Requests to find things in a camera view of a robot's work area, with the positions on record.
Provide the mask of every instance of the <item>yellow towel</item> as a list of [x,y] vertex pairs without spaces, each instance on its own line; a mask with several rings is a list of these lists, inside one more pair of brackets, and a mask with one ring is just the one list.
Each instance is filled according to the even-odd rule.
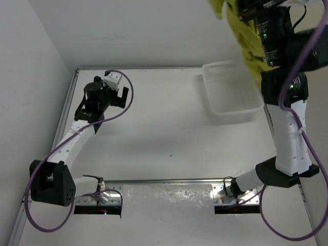
[[246,24],[238,19],[237,0],[210,0],[219,18],[222,18],[224,2],[227,2],[228,23],[242,47],[243,60],[248,66],[250,73],[254,76],[258,87],[261,88],[261,72],[269,71],[273,68],[263,61],[265,58],[264,50],[255,23],[250,21]]

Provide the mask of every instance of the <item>white plastic bin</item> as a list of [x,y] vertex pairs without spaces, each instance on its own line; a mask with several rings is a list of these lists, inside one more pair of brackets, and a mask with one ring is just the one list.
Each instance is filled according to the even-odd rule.
[[253,116],[264,107],[260,90],[246,66],[232,61],[202,66],[211,111],[216,116]]

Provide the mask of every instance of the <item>white table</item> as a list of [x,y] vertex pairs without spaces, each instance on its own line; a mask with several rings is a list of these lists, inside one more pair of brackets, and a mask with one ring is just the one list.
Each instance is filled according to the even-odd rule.
[[[73,177],[221,178],[249,171],[275,155],[264,111],[241,124],[225,125],[212,117],[200,69],[123,71],[133,82],[135,101],[125,115],[103,124],[85,145],[74,164]],[[84,86],[103,73],[78,73],[55,142],[70,127]],[[105,117],[120,111],[109,108]],[[178,194],[181,186],[167,189]],[[259,214],[214,215],[209,189],[184,186],[184,192],[198,191],[198,196],[172,200],[165,199],[166,193],[158,186],[124,186],[121,220],[113,215],[73,215],[64,228],[50,234],[26,222],[19,245],[316,245],[314,238],[305,242],[279,238],[265,227]],[[263,204],[269,221],[281,232],[295,237],[311,230],[297,186],[268,188]],[[59,223],[67,208],[33,202],[31,212],[40,224],[51,227]]]

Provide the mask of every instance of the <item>connector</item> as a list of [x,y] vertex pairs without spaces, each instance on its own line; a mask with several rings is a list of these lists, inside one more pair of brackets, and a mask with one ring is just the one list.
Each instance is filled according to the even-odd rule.
[[118,85],[121,79],[122,75],[116,72],[111,72],[107,76],[103,77],[103,81],[106,83],[106,85],[115,91],[118,91]]

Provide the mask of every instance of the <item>black cable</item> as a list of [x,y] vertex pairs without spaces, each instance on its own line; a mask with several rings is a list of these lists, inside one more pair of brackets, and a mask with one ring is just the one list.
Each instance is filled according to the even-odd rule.
[[225,177],[224,179],[223,179],[223,189],[224,189],[224,192],[225,192],[225,195],[227,196],[227,197],[233,197],[234,195],[232,195],[232,196],[229,196],[228,195],[228,193],[227,193],[227,187],[226,187],[226,178],[231,178],[231,179],[233,179],[233,177],[231,177],[231,176],[227,176],[227,177]]
[[293,25],[293,31],[298,26],[298,24],[301,23],[301,21],[305,18],[305,16],[306,16],[306,6],[304,6],[304,14],[302,15],[302,17],[298,21],[296,21],[295,24]]

